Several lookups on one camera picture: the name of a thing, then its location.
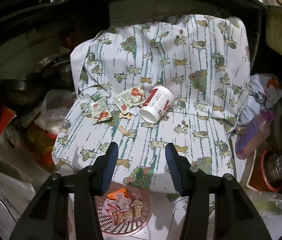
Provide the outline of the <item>small snack wrapper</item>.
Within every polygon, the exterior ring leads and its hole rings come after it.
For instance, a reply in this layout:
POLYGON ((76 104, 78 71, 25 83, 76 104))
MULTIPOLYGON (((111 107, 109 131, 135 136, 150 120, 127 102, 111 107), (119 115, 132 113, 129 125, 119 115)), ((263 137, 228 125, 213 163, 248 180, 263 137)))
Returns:
POLYGON ((93 125, 107 121, 112 117, 105 97, 102 97, 100 100, 91 103, 90 109, 93 125))

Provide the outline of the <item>white red paper cup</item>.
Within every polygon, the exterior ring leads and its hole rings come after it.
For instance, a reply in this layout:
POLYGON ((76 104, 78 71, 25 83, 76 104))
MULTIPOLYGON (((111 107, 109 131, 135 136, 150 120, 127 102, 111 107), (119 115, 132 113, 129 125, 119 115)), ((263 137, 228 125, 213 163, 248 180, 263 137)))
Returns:
POLYGON ((175 102, 174 93, 163 85, 155 85, 140 109, 140 116, 151 124, 159 122, 163 114, 175 102))

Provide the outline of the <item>silver chicken wing snack wrapper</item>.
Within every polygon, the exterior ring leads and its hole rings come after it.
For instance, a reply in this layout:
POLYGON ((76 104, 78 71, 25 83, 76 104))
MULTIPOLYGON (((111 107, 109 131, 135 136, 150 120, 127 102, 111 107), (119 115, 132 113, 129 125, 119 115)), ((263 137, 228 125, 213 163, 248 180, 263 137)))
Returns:
POLYGON ((132 107, 142 105, 146 96, 141 85, 136 85, 112 97, 114 103, 126 115, 132 107))

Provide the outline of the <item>crumpled trash in basket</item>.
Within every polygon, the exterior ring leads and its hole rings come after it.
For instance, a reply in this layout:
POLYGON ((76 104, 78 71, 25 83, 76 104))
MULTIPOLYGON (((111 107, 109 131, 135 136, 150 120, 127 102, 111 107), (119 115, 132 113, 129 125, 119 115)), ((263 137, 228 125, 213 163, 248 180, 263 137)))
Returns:
POLYGON ((114 226, 129 224, 142 215, 144 203, 140 199, 132 200, 125 188, 106 195, 101 213, 112 220, 114 226))

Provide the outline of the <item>red plastic bucket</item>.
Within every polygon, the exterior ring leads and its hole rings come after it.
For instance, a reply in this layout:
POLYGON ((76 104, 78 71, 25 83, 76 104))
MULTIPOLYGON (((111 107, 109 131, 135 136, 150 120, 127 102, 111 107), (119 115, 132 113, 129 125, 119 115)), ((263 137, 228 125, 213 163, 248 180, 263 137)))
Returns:
POLYGON ((269 154, 270 151, 264 150, 260 159, 255 163, 248 186, 257 191, 279 193, 282 190, 282 182, 274 186, 266 176, 266 163, 270 157, 269 154))

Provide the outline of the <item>pink plastic waste basket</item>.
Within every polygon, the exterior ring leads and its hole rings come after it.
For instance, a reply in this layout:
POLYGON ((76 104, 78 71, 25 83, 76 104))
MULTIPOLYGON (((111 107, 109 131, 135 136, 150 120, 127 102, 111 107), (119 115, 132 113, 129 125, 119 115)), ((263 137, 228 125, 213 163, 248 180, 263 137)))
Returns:
POLYGON ((95 197, 102 233, 124 237, 137 233, 149 222, 153 210, 148 191, 111 183, 103 196, 95 197))

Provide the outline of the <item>purple plastic bottle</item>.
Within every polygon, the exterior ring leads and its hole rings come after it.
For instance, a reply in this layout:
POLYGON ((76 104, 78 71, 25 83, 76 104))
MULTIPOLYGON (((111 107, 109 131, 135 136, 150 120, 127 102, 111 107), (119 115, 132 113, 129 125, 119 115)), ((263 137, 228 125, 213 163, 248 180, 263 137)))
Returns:
POLYGON ((238 159, 247 159, 270 135, 270 123, 274 120, 272 110, 255 115, 237 139, 235 153, 238 159))

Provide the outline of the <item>clear plastic bag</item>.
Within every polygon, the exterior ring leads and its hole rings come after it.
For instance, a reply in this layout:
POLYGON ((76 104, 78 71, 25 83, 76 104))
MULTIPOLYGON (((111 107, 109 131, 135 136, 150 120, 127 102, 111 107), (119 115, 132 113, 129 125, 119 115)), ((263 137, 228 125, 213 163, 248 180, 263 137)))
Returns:
POLYGON ((50 135, 58 135, 66 115, 76 100, 76 94, 68 90, 50 90, 41 106, 34 123, 50 135))

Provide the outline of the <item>white blue plastic bag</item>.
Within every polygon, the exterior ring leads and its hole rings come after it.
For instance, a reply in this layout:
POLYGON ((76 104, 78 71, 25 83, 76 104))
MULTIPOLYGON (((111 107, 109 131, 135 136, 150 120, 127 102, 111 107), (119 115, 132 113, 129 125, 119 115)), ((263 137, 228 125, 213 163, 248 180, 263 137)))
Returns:
POLYGON ((272 74, 255 74, 250 77, 247 104, 241 112, 237 125, 246 126, 252 118, 273 108, 282 96, 278 78, 272 74))

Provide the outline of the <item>cartoon print cloth cover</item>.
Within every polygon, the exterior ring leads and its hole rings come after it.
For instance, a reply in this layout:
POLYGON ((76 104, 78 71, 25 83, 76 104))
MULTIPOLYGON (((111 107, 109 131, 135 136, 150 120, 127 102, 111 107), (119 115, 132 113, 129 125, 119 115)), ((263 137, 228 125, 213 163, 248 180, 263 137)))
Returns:
POLYGON ((237 17, 169 17, 99 33, 70 56, 76 101, 52 157, 62 175, 119 153, 116 183, 164 193, 174 186, 165 148, 207 174, 235 173, 228 138, 248 97, 250 57, 237 17))

